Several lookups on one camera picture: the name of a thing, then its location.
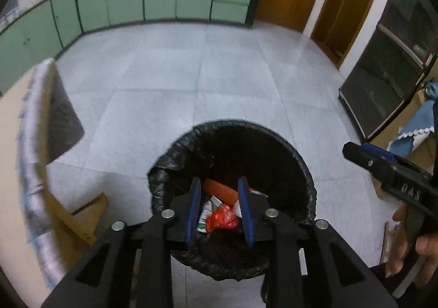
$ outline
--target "silver screw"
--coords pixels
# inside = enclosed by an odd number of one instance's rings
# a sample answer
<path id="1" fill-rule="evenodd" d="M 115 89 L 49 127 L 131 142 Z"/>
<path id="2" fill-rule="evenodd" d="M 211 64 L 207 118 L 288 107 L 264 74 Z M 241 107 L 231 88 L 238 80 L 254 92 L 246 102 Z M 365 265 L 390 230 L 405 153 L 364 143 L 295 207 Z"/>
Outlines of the silver screw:
<path id="1" fill-rule="evenodd" d="M 111 225 L 111 229 L 113 229 L 114 231 L 120 231 L 124 227 L 125 227 L 125 223 L 124 222 L 114 222 Z"/>
<path id="2" fill-rule="evenodd" d="M 329 227 L 329 223 L 327 223 L 325 220 L 318 220 L 317 222 L 316 222 L 316 227 L 318 228 L 318 229 L 321 229 L 321 230 L 325 230 L 325 229 L 327 229 L 328 227 Z"/>
<path id="3" fill-rule="evenodd" d="M 175 212 L 172 209 L 166 209 L 161 212 L 161 216 L 165 219 L 169 219 L 175 215 Z"/>
<path id="4" fill-rule="evenodd" d="M 278 216 L 278 210 L 271 208 L 266 210 L 265 214 L 269 218 L 276 218 Z"/>

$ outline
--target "black trash bag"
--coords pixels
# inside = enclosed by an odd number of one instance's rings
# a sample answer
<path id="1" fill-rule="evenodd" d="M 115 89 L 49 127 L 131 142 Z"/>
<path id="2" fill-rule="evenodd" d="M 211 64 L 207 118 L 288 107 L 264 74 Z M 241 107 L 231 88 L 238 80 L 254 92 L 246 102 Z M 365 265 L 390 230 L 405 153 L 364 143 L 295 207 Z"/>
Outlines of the black trash bag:
<path id="1" fill-rule="evenodd" d="M 240 120 L 196 126 L 157 160 L 148 173 L 152 211 L 160 213 L 176 196 L 188 193 L 195 176 L 237 190 L 243 175 L 251 188 L 268 195 L 271 207 L 299 223 L 315 220 L 316 189 L 299 153 L 271 130 Z M 202 204 L 207 199 L 204 195 Z M 214 230 L 208 240 L 200 236 L 190 251 L 172 250 L 172 255 L 217 281 L 240 281 L 266 273 L 266 245 L 256 243 L 250 250 L 239 228 Z"/>

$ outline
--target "red wrapper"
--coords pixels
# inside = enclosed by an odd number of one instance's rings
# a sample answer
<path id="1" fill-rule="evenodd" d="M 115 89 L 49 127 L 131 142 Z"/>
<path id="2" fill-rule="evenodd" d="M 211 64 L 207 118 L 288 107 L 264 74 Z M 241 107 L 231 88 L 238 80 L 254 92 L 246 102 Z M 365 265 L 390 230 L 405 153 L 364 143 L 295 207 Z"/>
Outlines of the red wrapper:
<path id="1" fill-rule="evenodd" d="M 238 225 L 239 217 L 233 213 L 233 209 L 228 204 L 222 204 L 207 218 L 205 230 L 207 233 L 211 233 L 214 229 L 232 230 Z"/>

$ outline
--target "blue gripper pad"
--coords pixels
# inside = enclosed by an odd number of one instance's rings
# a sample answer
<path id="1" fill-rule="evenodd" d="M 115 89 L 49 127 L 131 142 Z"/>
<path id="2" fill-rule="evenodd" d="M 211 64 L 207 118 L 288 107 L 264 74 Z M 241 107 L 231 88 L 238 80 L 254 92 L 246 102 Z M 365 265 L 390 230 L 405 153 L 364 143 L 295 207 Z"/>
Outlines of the blue gripper pad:
<path id="1" fill-rule="evenodd" d="M 196 239 L 196 224 L 198 224 L 199 205 L 201 203 L 201 181 L 194 177 L 190 186 L 190 209 L 187 216 L 185 243 L 190 248 Z"/>
<path id="2" fill-rule="evenodd" d="M 255 243 L 255 223 L 251 214 L 249 204 L 249 186 L 246 177 L 242 177 L 237 182 L 237 192 L 239 194 L 240 212 L 242 213 L 242 226 L 244 229 L 245 240 L 249 247 L 253 247 Z"/>
<path id="3" fill-rule="evenodd" d="M 366 143 L 366 144 L 361 145 L 361 148 L 363 148 L 365 151 L 374 153 L 377 156 L 383 157 L 390 162 L 397 162 L 394 155 L 391 152 L 382 150 L 381 148 L 379 148 L 377 146 Z"/>

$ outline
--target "tile floor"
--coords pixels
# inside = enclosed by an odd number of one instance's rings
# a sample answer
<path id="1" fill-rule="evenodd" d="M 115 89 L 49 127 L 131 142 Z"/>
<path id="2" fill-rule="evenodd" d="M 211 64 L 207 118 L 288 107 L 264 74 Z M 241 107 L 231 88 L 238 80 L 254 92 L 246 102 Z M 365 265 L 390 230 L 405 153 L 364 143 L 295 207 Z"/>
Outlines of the tile floor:
<path id="1" fill-rule="evenodd" d="M 377 264 L 384 222 L 396 203 L 342 157 L 358 138 L 337 99 L 343 78 L 302 35 L 266 23 L 253 29 L 149 24 L 88 35 L 59 60 L 85 136 L 49 165 L 51 188 L 69 209 L 101 191 L 98 228 L 151 215 L 146 173 L 193 125 L 237 118 L 279 133 L 303 156 L 318 191 L 317 217 L 362 259 Z M 173 260 L 175 307 L 264 307 L 262 278 L 215 282 Z"/>

